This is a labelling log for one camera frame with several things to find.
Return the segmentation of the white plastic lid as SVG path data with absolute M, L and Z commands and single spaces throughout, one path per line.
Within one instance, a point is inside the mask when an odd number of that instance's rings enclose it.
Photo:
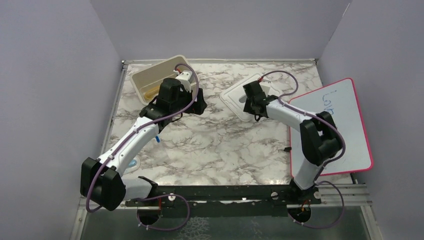
M 254 119 L 253 115 L 243 112 L 244 105 L 247 100 L 247 96 L 245 94 L 243 86 L 250 82 L 258 80 L 260 76 L 261 75 L 259 73 L 256 73 L 254 75 L 246 77 L 233 84 L 229 88 L 225 89 L 219 95 L 223 103 L 243 122 L 251 122 Z M 262 86 L 261 88 L 266 95 L 279 96 L 283 93 L 281 89 L 277 89 L 276 83 L 272 83 L 270 89 L 266 89 Z

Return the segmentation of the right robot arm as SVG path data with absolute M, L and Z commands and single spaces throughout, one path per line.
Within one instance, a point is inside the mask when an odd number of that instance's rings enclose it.
M 292 179 L 288 190 L 289 199 L 300 204 L 309 196 L 308 189 L 315 185 L 325 166 L 339 159 L 346 150 L 346 144 L 338 132 L 332 115 L 326 111 L 308 112 L 295 107 L 275 95 L 266 95 L 260 83 L 255 80 L 245 84 L 246 101 L 243 111 L 261 118 L 281 122 L 300 134 L 303 161 Z

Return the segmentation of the yellow rubber tube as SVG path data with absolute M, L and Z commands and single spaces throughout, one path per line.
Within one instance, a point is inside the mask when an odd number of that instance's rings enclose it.
M 156 86 L 156 87 L 153 87 L 153 88 L 147 90 L 144 93 L 144 99 L 147 102 L 150 102 L 154 97 L 156 97 L 158 95 L 159 90 L 160 90 L 160 86 Z

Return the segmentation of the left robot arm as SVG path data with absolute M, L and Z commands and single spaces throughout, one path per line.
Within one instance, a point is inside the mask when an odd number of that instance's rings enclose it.
M 175 116 L 202 115 L 207 107 L 198 79 L 192 87 L 188 80 L 165 78 L 158 94 L 146 105 L 132 127 L 106 152 L 86 158 L 81 165 L 80 193 L 85 208 L 94 213 L 100 208 L 115 210 L 122 201 L 139 199 L 144 205 L 157 200 L 157 191 L 145 178 L 132 185 L 122 179 L 129 163 L 169 125 Z

